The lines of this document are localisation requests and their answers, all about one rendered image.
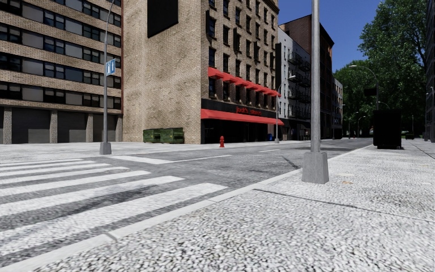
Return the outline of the red brick building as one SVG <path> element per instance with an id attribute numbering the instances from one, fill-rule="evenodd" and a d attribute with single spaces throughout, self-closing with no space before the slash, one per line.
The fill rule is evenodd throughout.
<path id="1" fill-rule="evenodd" d="M 312 16 L 291 20 L 279 25 L 290 38 L 297 42 L 308 53 L 312 52 Z M 321 138 L 332 137 L 332 47 L 334 42 L 323 25 L 319 26 L 320 44 L 320 117 Z"/>

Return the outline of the tan brick building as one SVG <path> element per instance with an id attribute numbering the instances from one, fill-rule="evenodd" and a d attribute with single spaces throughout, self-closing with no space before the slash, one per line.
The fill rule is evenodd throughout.
<path id="1" fill-rule="evenodd" d="M 124 0 L 123 138 L 266 141 L 277 117 L 279 0 Z"/>

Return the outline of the brown banded office building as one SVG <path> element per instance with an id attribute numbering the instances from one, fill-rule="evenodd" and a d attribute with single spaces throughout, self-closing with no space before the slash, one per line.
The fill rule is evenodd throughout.
<path id="1" fill-rule="evenodd" d="M 112 0 L 0 0 L 0 144 L 103 140 Z M 122 0 L 107 35 L 108 140 L 122 139 Z"/>

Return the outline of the green dumpster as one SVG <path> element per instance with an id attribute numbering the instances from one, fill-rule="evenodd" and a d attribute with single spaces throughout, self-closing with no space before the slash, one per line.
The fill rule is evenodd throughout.
<path id="1" fill-rule="evenodd" d="M 151 143 L 184 143 L 182 127 L 143 130 L 143 142 Z"/>

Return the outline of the pale concrete building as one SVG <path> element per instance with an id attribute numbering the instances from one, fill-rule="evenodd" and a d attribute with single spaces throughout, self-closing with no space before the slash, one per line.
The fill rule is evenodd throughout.
<path id="1" fill-rule="evenodd" d="M 333 78 L 333 102 L 332 102 L 332 138 L 341 139 L 343 136 L 343 85 Z"/>

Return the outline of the grey pole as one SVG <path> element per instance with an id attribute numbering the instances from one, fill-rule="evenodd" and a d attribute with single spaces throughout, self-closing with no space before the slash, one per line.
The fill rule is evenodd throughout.
<path id="1" fill-rule="evenodd" d="M 329 169 L 327 154 L 321 151 L 319 0 L 311 0 L 311 2 L 311 137 L 310 151 L 304 154 L 302 181 L 315 184 L 325 184 L 329 181 Z"/>

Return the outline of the dark building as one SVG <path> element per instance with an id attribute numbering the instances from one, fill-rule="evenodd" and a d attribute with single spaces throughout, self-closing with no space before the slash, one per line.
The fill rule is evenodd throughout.
<path id="1" fill-rule="evenodd" d="M 435 143 L 435 0 L 426 0 L 425 140 Z"/>

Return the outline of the black bus shelter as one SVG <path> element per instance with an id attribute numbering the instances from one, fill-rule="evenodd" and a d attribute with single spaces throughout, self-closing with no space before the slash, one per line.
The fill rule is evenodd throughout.
<path id="1" fill-rule="evenodd" d="M 402 146 L 401 109 L 374 110 L 373 145 L 397 149 Z"/>

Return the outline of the white building with fire stairs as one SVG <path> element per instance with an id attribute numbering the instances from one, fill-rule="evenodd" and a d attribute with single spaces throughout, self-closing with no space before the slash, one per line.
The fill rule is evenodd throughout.
<path id="1" fill-rule="evenodd" d="M 310 54 L 282 29 L 278 29 L 275 45 L 278 117 L 284 125 L 279 138 L 284 141 L 310 139 Z"/>

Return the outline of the trees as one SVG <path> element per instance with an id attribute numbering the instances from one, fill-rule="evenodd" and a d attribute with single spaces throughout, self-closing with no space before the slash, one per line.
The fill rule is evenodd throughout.
<path id="1" fill-rule="evenodd" d="M 383 0 L 361 33 L 354 60 L 337 70 L 343 85 L 344 128 L 369 134 L 375 109 L 401 109 L 405 131 L 421 135 L 425 111 L 426 0 Z"/>

